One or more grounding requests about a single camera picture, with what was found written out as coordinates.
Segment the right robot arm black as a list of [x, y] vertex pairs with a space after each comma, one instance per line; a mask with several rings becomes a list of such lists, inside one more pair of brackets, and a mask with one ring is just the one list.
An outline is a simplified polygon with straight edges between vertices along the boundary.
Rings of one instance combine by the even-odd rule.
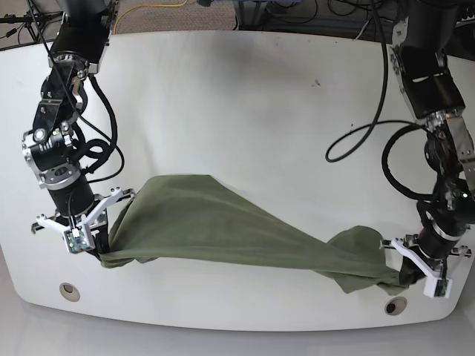
[[[62, 23], [52, 45], [46, 46], [50, 75], [43, 81], [41, 100], [32, 128], [22, 137], [24, 160], [39, 187], [56, 206], [52, 217], [41, 214], [32, 225], [62, 236], [72, 254], [100, 258], [109, 252], [108, 213], [111, 205], [133, 197], [134, 190], [112, 188], [108, 196], [95, 194], [89, 174], [119, 152], [117, 118], [96, 75], [109, 44], [118, 1], [59, 1]], [[110, 134], [87, 140], [78, 122], [88, 104], [84, 83], [89, 81], [104, 105]]]

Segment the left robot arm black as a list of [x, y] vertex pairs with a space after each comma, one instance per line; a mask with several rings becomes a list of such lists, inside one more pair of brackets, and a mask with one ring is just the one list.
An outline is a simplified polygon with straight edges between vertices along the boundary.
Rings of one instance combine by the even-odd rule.
[[[462, 115], [465, 102], [448, 67], [445, 48], [466, 1], [399, 1], [390, 60], [413, 125], [401, 128], [384, 147], [381, 167], [387, 181], [416, 201], [422, 230], [394, 239], [403, 256], [399, 282], [425, 281], [424, 294], [448, 298], [452, 288], [448, 257], [469, 255], [457, 244], [474, 225], [474, 141]], [[416, 129], [427, 131], [424, 152], [436, 172], [429, 194], [403, 186], [390, 172], [388, 159], [396, 141]]]

